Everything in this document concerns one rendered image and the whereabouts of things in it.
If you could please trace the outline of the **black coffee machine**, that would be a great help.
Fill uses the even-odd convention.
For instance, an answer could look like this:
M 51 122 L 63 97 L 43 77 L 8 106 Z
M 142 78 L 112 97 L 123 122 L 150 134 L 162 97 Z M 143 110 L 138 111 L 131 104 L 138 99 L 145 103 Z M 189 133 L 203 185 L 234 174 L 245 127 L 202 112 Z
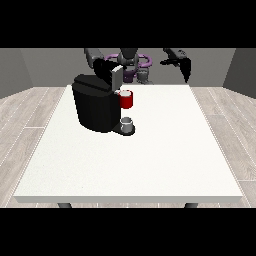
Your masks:
M 101 133 L 116 132 L 123 136 L 135 133 L 121 131 L 121 107 L 119 93 L 96 75 L 78 75 L 72 91 L 79 122 L 85 128 Z

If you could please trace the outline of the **pale grey machine lid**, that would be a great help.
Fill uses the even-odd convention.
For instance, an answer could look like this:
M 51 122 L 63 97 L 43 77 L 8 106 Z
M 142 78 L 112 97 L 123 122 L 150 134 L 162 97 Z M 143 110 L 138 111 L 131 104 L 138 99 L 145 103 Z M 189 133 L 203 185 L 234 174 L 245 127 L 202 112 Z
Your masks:
M 119 90 L 123 83 L 123 66 L 119 65 L 112 70 L 112 90 Z

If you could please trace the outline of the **small grey cup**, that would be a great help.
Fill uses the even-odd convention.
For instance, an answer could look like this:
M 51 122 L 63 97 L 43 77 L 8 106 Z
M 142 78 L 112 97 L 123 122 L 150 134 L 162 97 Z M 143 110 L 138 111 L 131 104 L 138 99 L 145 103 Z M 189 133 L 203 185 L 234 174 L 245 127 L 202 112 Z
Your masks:
M 133 129 L 133 121 L 130 117 L 123 117 L 120 120 L 121 131 L 124 133 L 129 133 Z

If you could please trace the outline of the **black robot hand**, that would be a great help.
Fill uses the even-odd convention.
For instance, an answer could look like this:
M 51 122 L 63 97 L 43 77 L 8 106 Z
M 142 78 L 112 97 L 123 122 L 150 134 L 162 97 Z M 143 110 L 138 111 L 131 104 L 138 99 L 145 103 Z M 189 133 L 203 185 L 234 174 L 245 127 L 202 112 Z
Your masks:
M 96 59 L 93 62 L 93 69 L 97 77 L 104 80 L 108 85 L 112 84 L 112 70 L 116 67 L 116 62 Z
M 189 58 L 166 59 L 160 62 L 161 65 L 174 65 L 179 67 L 184 81 L 188 82 L 191 75 L 191 60 Z

